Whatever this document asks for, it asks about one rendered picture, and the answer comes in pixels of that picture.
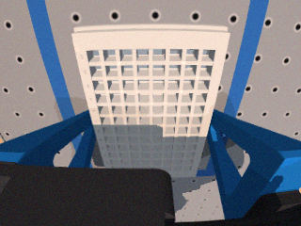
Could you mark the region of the grey perforated base plate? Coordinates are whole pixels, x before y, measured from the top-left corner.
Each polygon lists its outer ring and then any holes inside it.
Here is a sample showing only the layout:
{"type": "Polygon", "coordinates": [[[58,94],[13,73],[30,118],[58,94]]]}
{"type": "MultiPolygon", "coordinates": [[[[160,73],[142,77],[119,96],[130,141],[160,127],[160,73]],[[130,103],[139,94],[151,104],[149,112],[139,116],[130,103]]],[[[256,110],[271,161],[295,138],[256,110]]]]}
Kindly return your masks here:
{"type": "MultiPolygon", "coordinates": [[[[214,109],[223,112],[250,0],[45,0],[75,115],[88,110],[71,33],[99,24],[218,24],[230,33],[214,109]]],[[[269,0],[236,118],[301,141],[301,0],[269,0]]],[[[0,138],[63,121],[26,0],[0,0],[0,138]]],[[[250,158],[228,138],[241,176],[250,158]]],[[[175,222],[224,219],[215,176],[171,178],[175,222]]]]}

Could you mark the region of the blue tape outline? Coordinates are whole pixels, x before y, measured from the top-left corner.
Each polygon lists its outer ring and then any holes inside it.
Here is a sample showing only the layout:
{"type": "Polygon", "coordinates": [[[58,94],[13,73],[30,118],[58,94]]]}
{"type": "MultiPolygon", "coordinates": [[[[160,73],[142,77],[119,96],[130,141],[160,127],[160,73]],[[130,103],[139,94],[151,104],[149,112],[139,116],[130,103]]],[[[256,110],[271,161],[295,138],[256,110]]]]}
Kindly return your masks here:
{"type": "MultiPolygon", "coordinates": [[[[64,75],[60,66],[45,0],[26,0],[42,60],[52,86],[63,121],[75,116],[64,75]]],[[[236,118],[246,83],[259,44],[269,0],[250,0],[245,31],[232,78],[224,113],[236,118]]],[[[197,176],[214,176],[210,157],[206,169],[198,169],[197,176]]]]}

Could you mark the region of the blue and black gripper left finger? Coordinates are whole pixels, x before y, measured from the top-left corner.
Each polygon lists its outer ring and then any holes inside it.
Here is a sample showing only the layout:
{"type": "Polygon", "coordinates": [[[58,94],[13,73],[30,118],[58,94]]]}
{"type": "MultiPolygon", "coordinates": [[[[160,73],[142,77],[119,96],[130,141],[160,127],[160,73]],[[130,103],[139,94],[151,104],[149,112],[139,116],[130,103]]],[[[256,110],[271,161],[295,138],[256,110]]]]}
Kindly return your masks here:
{"type": "Polygon", "coordinates": [[[0,143],[0,161],[54,167],[54,157],[84,132],[70,168],[89,168],[96,135],[89,110],[67,120],[0,143]],[[85,131],[85,132],[84,132],[85,131]]]}

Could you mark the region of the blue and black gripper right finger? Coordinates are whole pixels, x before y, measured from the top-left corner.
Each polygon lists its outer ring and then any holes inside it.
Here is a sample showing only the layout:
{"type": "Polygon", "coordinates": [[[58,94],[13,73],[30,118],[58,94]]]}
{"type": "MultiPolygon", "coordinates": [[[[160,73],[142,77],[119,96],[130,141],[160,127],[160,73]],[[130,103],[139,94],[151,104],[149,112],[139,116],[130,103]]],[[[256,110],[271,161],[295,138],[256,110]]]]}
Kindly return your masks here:
{"type": "Polygon", "coordinates": [[[264,194],[301,187],[300,140],[216,109],[207,140],[225,219],[242,218],[264,194]],[[218,130],[248,153],[250,163],[243,176],[232,162],[218,130]]]}

